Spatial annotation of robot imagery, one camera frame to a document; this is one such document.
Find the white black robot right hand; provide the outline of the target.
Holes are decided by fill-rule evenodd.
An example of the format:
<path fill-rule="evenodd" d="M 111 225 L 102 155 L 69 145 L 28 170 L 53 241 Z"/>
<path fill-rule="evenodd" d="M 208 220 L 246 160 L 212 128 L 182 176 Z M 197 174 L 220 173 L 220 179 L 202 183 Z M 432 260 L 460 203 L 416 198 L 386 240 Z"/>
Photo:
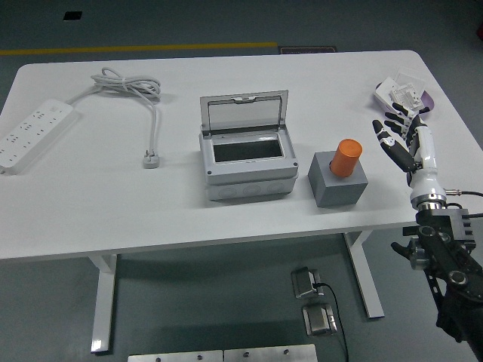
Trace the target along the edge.
<path fill-rule="evenodd" d="M 438 181 L 435 144 L 432 131 L 420 117 L 427 107 L 412 111 L 393 103 L 384 122 L 372 121 L 382 150 L 407 176 L 412 189 L 410 201 L 417 210 L 435 210 L 446 206 L 445 189 Z"/>

